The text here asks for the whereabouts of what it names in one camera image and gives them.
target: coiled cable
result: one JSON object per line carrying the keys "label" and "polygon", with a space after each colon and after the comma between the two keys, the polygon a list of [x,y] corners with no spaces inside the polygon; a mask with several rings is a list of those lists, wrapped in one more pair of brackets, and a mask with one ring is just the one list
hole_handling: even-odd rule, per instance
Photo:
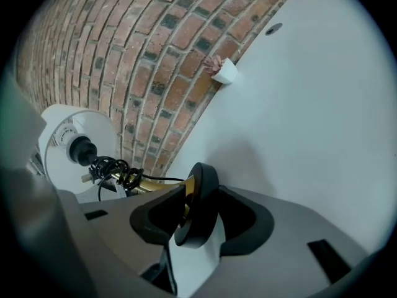
{"label": "coiled cable", "polygon": [[98,184],[98,200],[100,201],[100,191],[103,183],[110,179],[114,174],[118,174],[117,184],[121,185],[126,191],[132,191],[134,188],[138,187],[142,178],[152,180],[183,181],[182,179],[177,178],[148,176],[147,174],[143,174],[143,172],[144,169],[131,168],[123,159],[114,159],[109,156],[100,156],[95,158],[90,167],[90,173],[93,178],[100,179]]}

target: black connector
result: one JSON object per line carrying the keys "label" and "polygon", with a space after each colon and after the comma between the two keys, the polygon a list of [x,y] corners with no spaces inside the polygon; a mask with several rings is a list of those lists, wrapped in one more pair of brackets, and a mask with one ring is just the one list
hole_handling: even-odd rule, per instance
{"label": "black connector", "polygon": [[81,166],[89,166],[97,153],[97,147],[85,136],[76,138],[69,149],[70,158]]}

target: gold metal pipe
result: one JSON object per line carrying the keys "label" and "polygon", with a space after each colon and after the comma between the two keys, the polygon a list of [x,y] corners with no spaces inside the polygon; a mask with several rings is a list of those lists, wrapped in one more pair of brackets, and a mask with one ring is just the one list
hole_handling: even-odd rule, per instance
{"label": "gold metal pipe", "polygon": [[[112,174],[112,177],[118,180],[120,175],[118,173],[115,173],[115,174]],[[131,174],[130,181],[133,181],[134,178],[135,178],[135,175]],[[158,182],[148,181],[147,179],[142,178],[139,186],[136,187],[135,189],[138,191],[138,193],[146,193],[146,192],[151,192],[151,191],[157,191],[160,189],[165,189],[168,187],[178,187],[183,184],[186,186],[186,195],[193,193],[193,191],[194,191],[194,176],[187,178],[185,181],[174,183],[174,184],[158,183]]]}

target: small hole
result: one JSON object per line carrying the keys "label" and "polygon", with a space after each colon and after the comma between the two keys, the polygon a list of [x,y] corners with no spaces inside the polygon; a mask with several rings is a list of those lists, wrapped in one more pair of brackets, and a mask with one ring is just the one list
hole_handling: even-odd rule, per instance
{"label": "small hole", "polygon": [[276,32],[279,28],[281,28],[283,26],[282,23],[276,23],[275,25],[272,25],[272,27],[266,31],[266,35],[270,35],[273,34],[274,32]]}

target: dried flower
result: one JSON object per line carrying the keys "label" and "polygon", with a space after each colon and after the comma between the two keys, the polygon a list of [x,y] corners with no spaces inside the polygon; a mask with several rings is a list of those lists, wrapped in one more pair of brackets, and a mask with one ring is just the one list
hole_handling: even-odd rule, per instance
{"label": "dried flower", "polygon": [[222,60],[219,55],[215,55],[213,57],[207,57],[204,60],[204,67],[205,71],[210,74],[211,76],[214,76],[218,74],[218,72],[221,70],[222,65],[224,64],[225,60]]}

